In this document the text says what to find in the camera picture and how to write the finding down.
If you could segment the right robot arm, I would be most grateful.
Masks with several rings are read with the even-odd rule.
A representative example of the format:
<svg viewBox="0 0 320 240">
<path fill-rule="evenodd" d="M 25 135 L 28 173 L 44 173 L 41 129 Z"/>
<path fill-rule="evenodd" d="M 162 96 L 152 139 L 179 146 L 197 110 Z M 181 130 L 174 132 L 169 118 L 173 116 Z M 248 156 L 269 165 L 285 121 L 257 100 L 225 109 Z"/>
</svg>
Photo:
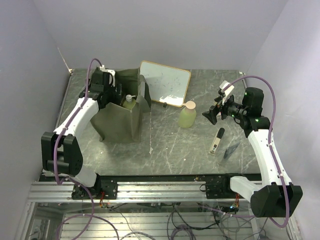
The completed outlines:
<svg viewBox="0 0 320 240">
<path fill-rule="evenodd" d="M 232 95 L 234 87 L 225 85 L 219 90 L 219 97 L 209 111 L 202 115 L 212 124 L 231 117 L 239 121 L 245 137 L 251 144 L 260 170 L 261 186 L 245 176 L 232 176 L 220 186 L 221 194 L 226 198 L 236 193 L 250 202 L 252 212 L 257 218 L 289 218 L 300 202 L 303 191 L 294 185 L 286 173 L 273 140 L 271 121 L 262 115 L 264 93 L 261 89 L 245 89 L 241 103 Z"/>
</svg>

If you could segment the yellow pump lotion bottle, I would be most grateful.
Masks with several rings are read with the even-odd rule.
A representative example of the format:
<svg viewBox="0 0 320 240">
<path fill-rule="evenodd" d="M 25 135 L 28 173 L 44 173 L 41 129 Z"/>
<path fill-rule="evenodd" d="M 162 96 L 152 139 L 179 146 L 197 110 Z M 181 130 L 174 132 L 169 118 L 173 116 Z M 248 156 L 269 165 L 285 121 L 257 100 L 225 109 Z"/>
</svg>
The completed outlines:
<svg viewBox="0 0 320 240">
<path fill-rule="evenodd" d="M 125 100 L 122 104 L 122 107 L 127 109 L 127 110 L 132 110 L 133 107 L 135 106 L 136 104 L 136 99 L 135 99 L 135 95 L 131 95 L 131 94 L 127 94 L 125 96 Z"/>
</svg>

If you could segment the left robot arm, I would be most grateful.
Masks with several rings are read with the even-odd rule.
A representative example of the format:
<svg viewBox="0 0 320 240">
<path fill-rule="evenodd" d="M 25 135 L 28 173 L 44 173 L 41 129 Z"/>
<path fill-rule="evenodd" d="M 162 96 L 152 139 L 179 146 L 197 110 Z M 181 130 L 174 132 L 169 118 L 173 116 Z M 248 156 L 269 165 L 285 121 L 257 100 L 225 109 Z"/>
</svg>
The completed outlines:
<svg viewBox="0 0 320 240">
<path fill-rule="evenodd" d="M 104 66 L 87 75 L 86 85 L 64 122 L 52 132 L 41 137 L 42 166 L 54 174 L 57 184 L 70 180 L 85 194 L 96 199 L 102 193 L 101 177 L 83 165 L 83 155 L 78 143 L 90 120 L 107 104 L 119 100 L 121 87 L 116 82 L 116 72 Z"/>
</svg>

